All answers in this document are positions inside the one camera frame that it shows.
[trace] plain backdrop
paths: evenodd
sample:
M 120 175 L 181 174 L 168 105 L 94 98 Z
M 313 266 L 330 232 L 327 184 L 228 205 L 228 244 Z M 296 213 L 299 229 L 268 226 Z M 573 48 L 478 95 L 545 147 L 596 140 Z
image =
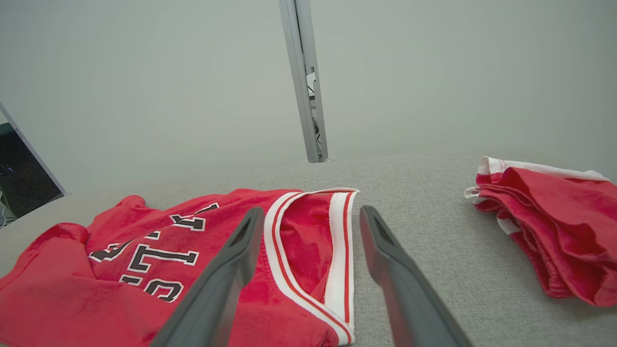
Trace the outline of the plain backdrop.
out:
M 509 147 L 617 179 L 617 1 L 311 10 L 331 157 Z
M 2 0 L 0 101 L 72 193 L 307 160 L 276 0 Z

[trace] folded cloth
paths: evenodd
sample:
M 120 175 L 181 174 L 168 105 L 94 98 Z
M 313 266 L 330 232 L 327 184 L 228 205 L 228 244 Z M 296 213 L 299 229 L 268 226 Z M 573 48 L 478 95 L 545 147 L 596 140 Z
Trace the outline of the folded cloth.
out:
M 482 158 L 465 197 L 525 252 L 542 289 L 617 303 L 617 186 L 595 171 Z

